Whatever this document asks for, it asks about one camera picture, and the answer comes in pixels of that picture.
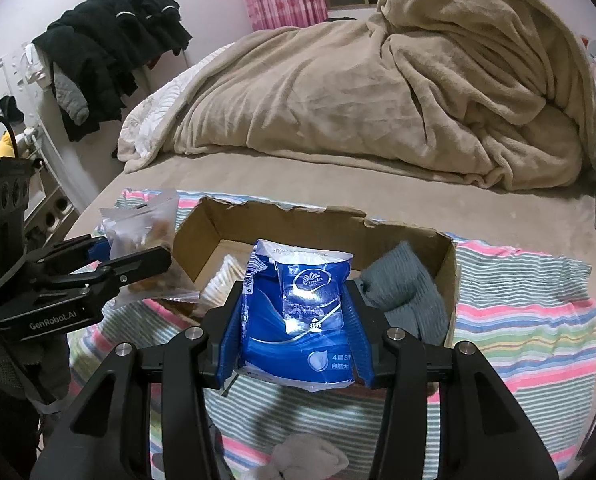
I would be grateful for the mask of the grey knit socks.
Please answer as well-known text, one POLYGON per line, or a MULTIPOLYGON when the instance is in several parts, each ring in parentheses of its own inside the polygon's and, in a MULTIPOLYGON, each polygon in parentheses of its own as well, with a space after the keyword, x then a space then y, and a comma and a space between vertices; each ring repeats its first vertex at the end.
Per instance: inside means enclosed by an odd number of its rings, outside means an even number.
POLYGON ((449 328, 443 299, 408 242, 373 262, 355 284, 365 304, 383 312, 390 326, 403 328, 424 344, 443 344, 449 328))

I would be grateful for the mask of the white floral quilt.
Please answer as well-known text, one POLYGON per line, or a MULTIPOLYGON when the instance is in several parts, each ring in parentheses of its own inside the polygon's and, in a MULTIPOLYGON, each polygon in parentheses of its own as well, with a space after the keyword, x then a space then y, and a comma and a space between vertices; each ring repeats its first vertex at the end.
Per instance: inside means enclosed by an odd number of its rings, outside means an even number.
POLYGON ((183 70, 160 89, 136 105, 125 118, 118 140, 118 159, 123 162, 124 174, 141 170, 158 155, 156 130, 174 102, 203 67, 233 44, 214 50, 198 63, 183 70))

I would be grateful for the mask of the white shelf rack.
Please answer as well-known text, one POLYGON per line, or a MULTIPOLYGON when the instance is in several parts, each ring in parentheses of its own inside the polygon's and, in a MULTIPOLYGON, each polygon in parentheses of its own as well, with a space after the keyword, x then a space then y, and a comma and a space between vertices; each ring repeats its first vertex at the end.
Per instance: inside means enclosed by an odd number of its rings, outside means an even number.
POLYGON ((40 129, 26 127, 17 135, 23 157, 33 166, 24 212, 24 239, 28 250, 58 243, 78 218, 78 212, 51 168, 40 142, 40 129))

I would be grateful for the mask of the striped colourful towel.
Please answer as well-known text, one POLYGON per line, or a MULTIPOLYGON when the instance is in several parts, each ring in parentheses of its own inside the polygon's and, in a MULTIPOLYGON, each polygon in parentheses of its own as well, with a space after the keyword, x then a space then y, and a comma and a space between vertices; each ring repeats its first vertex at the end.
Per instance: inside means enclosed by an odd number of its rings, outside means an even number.
MULTIPOLYGON (((575 456, 596 375, 596 301, 586 263, 481 240, 458 240, 454 341, 476 344, 514 394, 558 471, 575 456)), ((235 474, 266 462, 292 434, 316 434, 348 457, 346 479, 371 469, 383 397, 360 387, 309 393, 245 376, 205 394, 235 474)))

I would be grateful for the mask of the beige fleece blanket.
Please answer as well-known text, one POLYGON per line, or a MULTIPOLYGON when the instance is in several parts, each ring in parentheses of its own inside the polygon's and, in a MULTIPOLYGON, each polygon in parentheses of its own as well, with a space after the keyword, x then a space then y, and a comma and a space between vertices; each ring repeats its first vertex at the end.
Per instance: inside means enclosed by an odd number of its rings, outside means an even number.
POLYGON ((202 68, 158 154, 247 148, 507 191, 596 177, 596 84, 545 0, 378 0, 260 30, 202 68))

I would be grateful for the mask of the yellow plush toy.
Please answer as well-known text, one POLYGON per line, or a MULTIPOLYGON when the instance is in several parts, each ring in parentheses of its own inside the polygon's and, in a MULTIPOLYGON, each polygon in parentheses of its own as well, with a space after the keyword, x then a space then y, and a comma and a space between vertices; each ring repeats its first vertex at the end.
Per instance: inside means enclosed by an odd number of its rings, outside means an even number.
POLYGON ((4 133, 0 138, 0 158, 16 158, 17 155, 14 152, 12 140, 8 133, 4 133))

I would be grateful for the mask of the white socks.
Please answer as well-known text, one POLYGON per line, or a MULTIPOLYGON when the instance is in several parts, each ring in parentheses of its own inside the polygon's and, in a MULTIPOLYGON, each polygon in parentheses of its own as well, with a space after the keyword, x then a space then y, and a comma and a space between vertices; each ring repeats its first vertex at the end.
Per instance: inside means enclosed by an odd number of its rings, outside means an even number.
POLYGON ((273 448, 270 461, 245 471, 241 479, 314 479, 334 477, 349 466, 344 452, 315 434, 293 434, 273 448))

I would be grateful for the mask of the bag of cotton swabs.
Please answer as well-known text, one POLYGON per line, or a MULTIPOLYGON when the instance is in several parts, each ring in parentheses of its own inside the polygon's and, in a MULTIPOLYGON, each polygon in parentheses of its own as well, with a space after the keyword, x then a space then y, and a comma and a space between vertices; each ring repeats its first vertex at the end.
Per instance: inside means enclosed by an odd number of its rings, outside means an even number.
POLYGON ((237 281, 245 277, 245 267, 232 255, 223 258, 220 269, 217 270, 206 287, 200 292, 195 313, 205 315, 209 310, 222 307, 237 281))

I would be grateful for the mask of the clear snack bag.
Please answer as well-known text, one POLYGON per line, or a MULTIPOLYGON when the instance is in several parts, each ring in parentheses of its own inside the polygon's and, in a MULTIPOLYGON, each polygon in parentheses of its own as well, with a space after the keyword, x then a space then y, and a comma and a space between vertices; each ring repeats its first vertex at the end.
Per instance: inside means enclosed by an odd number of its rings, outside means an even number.
MULTIPOLYGON (((110 257, 120 258, 142 250, 162 246, 173 248, 179 194, 164 190, 146 203, 128 208, 102 208, 101 225, 110 243, 110 257)), ((200 292, 175 259, 163 273, 123 286, 115 298, 115 307, 152 299, 182 301, 192 304, 200 292)))

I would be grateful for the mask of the brown cardboard box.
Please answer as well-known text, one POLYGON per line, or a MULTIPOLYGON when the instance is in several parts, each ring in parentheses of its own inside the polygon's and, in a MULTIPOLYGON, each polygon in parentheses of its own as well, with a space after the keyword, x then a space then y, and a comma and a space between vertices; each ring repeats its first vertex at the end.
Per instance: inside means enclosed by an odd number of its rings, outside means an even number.
POLYGON ((350 252, 355 281, 373 262, 408 242, 438 288, 449 318, 443 344, 452 338, 458 300, 455 245, 435 230, 398 222, 381 222, 360 210, 280 205, 246 200, 239 204, 203 197, 174 236, 173 256, 198 287, 217 270, 217 248, 233 248, 249 258, 257 240, 313 249, 350 252))

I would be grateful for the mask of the pile of black clothes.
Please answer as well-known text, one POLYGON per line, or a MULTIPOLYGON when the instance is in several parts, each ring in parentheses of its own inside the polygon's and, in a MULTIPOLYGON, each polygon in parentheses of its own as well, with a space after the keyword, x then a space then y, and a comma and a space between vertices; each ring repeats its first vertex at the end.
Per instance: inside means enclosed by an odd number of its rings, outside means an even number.
POLYGON ((175 0, 85 0, 33 39, 71 142, 121 119, 135 70, 190 42, 175 0))

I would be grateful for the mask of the blue tissue pack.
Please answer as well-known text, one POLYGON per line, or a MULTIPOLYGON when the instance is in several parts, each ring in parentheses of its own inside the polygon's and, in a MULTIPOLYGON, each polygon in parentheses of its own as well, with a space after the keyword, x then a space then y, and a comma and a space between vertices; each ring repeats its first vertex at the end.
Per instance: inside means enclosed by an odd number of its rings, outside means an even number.
POLYGON ((310 392, 353 384, 341 292, 353 255, 257 240, 240 296, 239 368, 310 392))

